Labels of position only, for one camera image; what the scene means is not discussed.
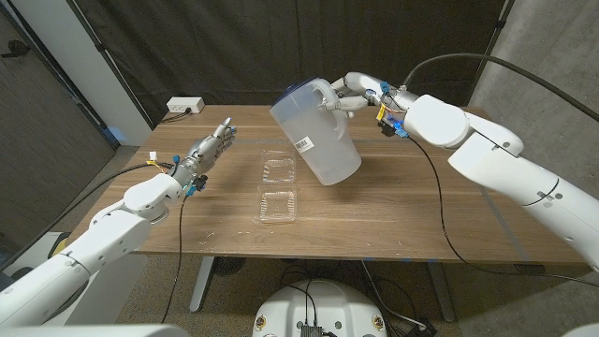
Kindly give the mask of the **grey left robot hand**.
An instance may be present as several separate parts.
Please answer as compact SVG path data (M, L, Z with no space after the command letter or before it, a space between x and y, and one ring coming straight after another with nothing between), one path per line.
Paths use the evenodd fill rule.
M198 139L192 145L186 156L171 170L171 176L181 186L185 186L207 173L221 154L232 145L236 132L232 118L225 118L212 134Z

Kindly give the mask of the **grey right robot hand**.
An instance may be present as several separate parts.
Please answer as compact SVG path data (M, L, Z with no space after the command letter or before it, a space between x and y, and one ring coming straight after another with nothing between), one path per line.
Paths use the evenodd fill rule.
M346 118L351 119L357 110L361 110L371 103L379 104L381 102L382 83L382 80L365 73L348 72L329 86L336 97L324 97L318 109L339 111Z

